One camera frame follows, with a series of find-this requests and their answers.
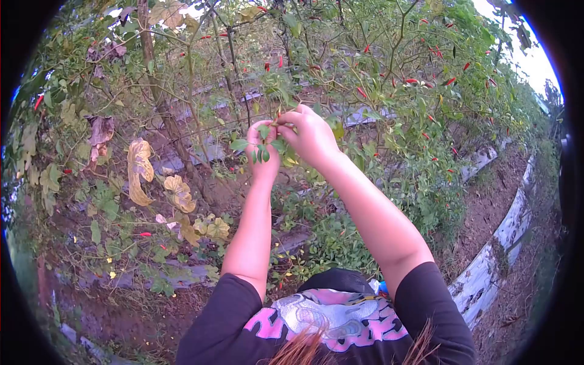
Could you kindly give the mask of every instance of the left hand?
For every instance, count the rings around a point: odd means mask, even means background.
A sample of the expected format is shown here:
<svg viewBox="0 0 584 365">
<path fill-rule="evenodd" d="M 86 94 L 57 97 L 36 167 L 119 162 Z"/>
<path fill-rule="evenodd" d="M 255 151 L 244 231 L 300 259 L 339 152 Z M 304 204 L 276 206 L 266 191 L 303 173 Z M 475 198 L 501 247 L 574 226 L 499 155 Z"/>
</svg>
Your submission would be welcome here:
<svg viewBox="0 0 584 365">
<path fill-rule="evenodd" d="M 280 155 L 278 154 L 278 150 L 269 144 L 277 137 L 276 127 L 270 126 L 271 123 L 271 120 L 261 120 L 254 123 L 248 130 L 247 140 L 249 145 L 245 148 L 245 153 L 247 154 L 249 160 L 249 167 L 252 171 L 253 182 L 267 183 L 270 185 L 270 187 L 272 184 L 274 184 L 274 180 L 276 180 L 276 176 L 278 175 L 278 169 L 280 168 Z M 262 137 L 257 130 L 257 127 L 262 124 L 270 126 L 270 134 L 268 134 L 266 138 L 266 149 L 270 153 L 270 159 L 267 162 L 262 160 L 260 163 L 258 160 L 256 163 L 253 163 L 252 151 L 255 150 L 257 155 L 257 145 L 262 143 Z"/>
</svg>

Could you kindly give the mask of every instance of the pink graphic print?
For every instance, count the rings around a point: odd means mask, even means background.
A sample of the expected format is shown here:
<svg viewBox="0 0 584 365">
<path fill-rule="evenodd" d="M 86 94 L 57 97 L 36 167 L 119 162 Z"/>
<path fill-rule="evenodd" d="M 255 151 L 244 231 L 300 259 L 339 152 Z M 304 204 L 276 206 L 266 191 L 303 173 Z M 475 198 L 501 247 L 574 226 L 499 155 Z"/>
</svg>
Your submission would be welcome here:
<svg viewBox="0 0 584 365">
<path fill-rule="evenodd" d="M 385 298 L 330 289 L 310 289 L 277 300 L 271 308 L 262 308 L 254 315 L 244 329 L 252 331 L 258 323 L 255 335 L 266 339 L 280 338 L 284 326 L 288 327 L 287 340 L 306 327 L 309 333 L 328 328 L 321 342 L 335 352 L 345 352 L 353 344 L 370 346 L 408 334 Z"/>
</svg>

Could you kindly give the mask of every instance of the person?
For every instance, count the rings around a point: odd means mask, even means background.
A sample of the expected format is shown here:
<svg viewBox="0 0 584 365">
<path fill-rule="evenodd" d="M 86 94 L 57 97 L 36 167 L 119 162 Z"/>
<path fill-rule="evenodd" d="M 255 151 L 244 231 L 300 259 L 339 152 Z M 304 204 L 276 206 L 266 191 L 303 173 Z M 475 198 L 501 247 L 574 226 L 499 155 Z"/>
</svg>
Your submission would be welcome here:
<svg viewBox="0 0 584 365">
<path fill-rule="evenodd" d="M 292 296 L 262 308 L 270 259 L 270 192 L 277 151 L 251 162 L 257 127 L 281 134 L 343 200 L 379 264 L 391 300 L 376 296 L 358 272 L 329 269 Z M 221 278 L 180 341 L 177 364 L 471 364 L 471 332 L 426 242 L 408 218 L 341 152 L 328 124 L 299 105 L 255 123 L 246 148 L 253 182 Z"/>
</svg>

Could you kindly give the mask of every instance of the hair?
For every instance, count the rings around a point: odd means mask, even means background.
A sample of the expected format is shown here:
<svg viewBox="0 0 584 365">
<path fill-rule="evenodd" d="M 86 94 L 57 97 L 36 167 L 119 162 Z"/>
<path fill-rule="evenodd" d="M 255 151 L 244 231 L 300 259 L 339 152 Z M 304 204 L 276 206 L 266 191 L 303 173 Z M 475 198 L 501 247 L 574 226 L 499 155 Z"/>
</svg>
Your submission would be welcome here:
<svg viewBox="0 0 584 365">
<path fill-rule="evenodd" d="M 286 342 L 284 346 L 270 359 L 267 365 L 334 365 L 336 361 L 331 351 L 326 351 L 320 346 L 322 335 L 326 328 L 320 327 L 315 333 L 308 333 L 310 326 L 304 328 L 292 340 Z M 432 350 L 428 350 L 430 340 L 434 330 L 431 320 L 428 319 L 422 331 L 410 346 L 402 365 L 419 365 L 425 362 L 426 358 L 432 354 L 440 345 Z"/>
</svg>

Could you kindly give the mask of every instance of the hand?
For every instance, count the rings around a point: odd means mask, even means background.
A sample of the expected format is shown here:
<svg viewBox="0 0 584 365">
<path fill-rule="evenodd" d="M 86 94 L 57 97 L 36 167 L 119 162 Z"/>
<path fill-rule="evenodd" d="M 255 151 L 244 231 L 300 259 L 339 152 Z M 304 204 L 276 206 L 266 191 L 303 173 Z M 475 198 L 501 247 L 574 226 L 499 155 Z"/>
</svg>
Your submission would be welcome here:
<svg viewBox="0 0 584 365">
<path fill-rule="evenodd" d="M 266 183 L 267 185 L 270 185 L 270 188 L 272 184 L 274 184 L 274 180 L 278 175 L 278 169 L 280 168 L 280 155 L 278 154 L 278 150 L 269 144 L 277 137 L 276 127 L 270 126 L 271 123 L 271 120 L 261 120 L 254 123 L 248 130 L 247 140 L 249 145 L 245 148 L 245 153 L 249 160 L 249 167 L 252 171 L 253 183 Z M 266 138 L 266 149 L 270 154 L 270 159 L 267 162 L 262 161 L 260 163 L 259 160 L 257 160 L 256 163 L 253 163 L 252 151 L 255 151 L 257 155 L 258 144 L 262 143 L 262 137 L 257 129 L 262 124 L 270 126 L 270 134 L 268 134 Z"/>
<path fill-rule="evenodd" d="M 306 105 L 298 105 L 295 112 L 278 118 L 278 133 L 296 150 L 298 156 L 322 173 L 338 156 L 339 150 L 328 123 Z"/>
</svg>

